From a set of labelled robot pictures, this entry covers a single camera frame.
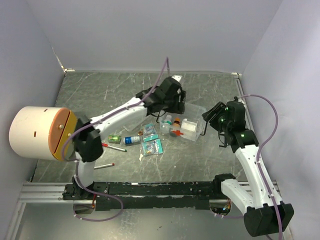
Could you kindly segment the white green dropper bottle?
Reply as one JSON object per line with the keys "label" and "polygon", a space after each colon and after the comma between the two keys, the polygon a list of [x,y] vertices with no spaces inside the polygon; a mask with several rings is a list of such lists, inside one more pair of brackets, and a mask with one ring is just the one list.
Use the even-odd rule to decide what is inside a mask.
{"label": "white green dropper bottle", "polygon": [[172,116],[167,114],[162,122],[163,122],[163,124],[170,126],[172,124]]}

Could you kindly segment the orange cap small bottle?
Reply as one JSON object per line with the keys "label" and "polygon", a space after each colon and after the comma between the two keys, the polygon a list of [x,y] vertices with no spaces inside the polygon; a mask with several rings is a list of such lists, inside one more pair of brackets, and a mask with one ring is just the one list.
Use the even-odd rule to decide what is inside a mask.
{"label": "orange cap small bottle", "polygon": [[176,117],[174,119],[174,122],[172,123],[173,127],[179,128],[181,126],[181,119],[179,117]]}

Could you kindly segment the white blue gauze packet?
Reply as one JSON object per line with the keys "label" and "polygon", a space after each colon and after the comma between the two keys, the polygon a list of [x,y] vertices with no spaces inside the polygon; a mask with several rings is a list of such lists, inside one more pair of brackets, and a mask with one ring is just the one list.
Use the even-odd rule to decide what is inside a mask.
{"label": "white blue gauze packet", "polygon": [[182,120],[180,128],[182,130],[190,131],[190,132],[196,132],[197,131],[197,123],[188,121],[186,118]]}

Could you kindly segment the clear plastic storage box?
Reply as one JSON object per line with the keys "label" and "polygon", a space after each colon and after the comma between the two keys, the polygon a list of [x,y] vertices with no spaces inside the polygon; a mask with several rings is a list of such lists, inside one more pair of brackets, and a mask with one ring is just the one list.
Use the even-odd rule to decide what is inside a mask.
{"label": "clear plastic storage box", "polygon": [[183,114],[163,112],[159,118],[159,131],[166,137],[180,139],[185,142],[195,142],[204,132],[205,121],[202,117],[207,109],[186,103]]}

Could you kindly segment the teal blister pack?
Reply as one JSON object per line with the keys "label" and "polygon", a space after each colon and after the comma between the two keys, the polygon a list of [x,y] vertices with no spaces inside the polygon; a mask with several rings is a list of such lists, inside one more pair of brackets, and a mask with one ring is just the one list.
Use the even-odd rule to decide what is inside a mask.
{"label": "teal blister pack", "polygon": [[159,138],[159,135],[153,123],[149,123],[142,126],[141,131],[142,131],[142,140],[144,143],[153,141]]}
{"label": "teal blister pack", "polygon": [[163,152],[162,143],[159,138],[147,142],[141,142],[139,160],[141,161],[143,157],[151,155],[161,155]]}

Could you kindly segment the white blue medicine bottle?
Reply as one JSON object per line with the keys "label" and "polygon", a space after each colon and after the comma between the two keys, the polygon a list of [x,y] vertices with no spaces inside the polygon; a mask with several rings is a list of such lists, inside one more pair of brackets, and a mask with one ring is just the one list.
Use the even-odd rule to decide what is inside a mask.
{"label": "white blue medicine bottle", "polygon": [[126,136],[122,139],[124,145],[134,145],[141,142],[140,136]]}

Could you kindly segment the green battery pack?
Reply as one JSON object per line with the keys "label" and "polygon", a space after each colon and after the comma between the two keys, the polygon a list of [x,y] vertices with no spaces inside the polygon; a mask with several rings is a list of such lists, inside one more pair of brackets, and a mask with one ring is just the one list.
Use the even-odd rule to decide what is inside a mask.
{"label": "green battery pack", "polygon": [[111,144],[120,144],[122,137],[120,135],[109,135],[107,137],[107,141]]}

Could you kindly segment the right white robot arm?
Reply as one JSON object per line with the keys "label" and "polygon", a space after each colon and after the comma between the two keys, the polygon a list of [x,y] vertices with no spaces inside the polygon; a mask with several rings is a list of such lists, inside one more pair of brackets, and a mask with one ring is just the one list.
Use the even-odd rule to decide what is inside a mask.
{"label": "right white robot arm", "polygon": [[252,237],[276,233],[282,237],[294,209],[290,203],[283,202],[269,177],[261,157],[261,145],[254,131],[247,128],[245,105],[237,100],[218,102],[202,117],[206,125],[224,137],[223,147],[231,148],[251,189],[248,193],[232,174],[224,173],[214,177],[213,195],[218,199],[226,196],[236,205]]}

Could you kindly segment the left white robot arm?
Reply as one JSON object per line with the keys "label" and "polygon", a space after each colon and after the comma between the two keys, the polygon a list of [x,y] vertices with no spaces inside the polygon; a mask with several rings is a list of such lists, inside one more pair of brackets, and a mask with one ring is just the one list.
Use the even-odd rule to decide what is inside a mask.
{"label": "left white robot arm", "polygon": [[77,184],[77,196],[86,200],[93,195],[95,162],[103,153],[102,140],[108,135],[155,113],[184,113],[186,91],[182,88],[182,81],[181,75],[169,76],[159,86],[142,90],[114,110],[91,119],[85,115],[78,118],[76,131],[72,135],[75,155],[79,158],[73,177]]}

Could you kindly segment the red cross grey disc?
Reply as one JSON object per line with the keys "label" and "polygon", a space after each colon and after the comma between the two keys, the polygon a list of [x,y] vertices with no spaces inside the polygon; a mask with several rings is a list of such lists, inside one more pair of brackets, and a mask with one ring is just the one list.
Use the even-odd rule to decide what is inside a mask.
{"label": "red cross grey disc", "polygon": [[169,133],[172,137],[179,137],[179,136],[183,136],[184,133],[181,132],[180,130],[172,130]]}

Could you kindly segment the red cap marker pen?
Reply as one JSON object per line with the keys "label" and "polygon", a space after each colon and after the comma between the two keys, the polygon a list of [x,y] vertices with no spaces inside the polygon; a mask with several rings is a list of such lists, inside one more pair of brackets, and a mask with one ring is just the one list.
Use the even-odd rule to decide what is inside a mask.
{"label": "red cap marker pen", "polygon": [[124,148],[117,147],[117,146],[112,146],[112,145],[109,145],[107,143],[102,143],[101,145],[103,147],[105,147],[105,148],[109,148],[109,149],[112,149],[112,150],[116,150],[116,151],[120,151],[120,152],[124,152],[124,153],[127,152],[127,150],[124,149]]}

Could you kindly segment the green cap marker pen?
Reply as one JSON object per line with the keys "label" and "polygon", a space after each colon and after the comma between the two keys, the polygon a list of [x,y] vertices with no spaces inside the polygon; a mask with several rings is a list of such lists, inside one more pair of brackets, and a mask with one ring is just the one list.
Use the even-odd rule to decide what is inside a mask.
{"label": "green cap marker pen", "polygon": [[94,170],[100,170],[100,169],[110,168],[110,167],[114,167],[114,166],[115,166],[114,163],[109,163],[109,164],[104,164],[104,165],[100,165],[100,166],[95,166]]}

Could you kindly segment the white cylinder drum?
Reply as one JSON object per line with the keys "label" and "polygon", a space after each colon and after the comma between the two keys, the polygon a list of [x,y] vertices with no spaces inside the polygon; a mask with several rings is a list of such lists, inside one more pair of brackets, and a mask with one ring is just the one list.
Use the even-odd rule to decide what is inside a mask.
{"label": "white cylinder drum", "polygon": [[24,158],[63,161],[63,145],[77,121],[75,113],[66,107],[25,106],[11,123],[10,146]]}

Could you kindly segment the black mounting base rail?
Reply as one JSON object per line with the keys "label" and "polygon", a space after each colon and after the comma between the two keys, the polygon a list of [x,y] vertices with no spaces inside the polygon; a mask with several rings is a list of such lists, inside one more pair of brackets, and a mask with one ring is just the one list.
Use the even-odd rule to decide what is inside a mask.
{"label": "black mounting base rail", "polygon": [[94,182],[91,191],[119,198],[124,209],[218,209],[227,202],[214,181]]}

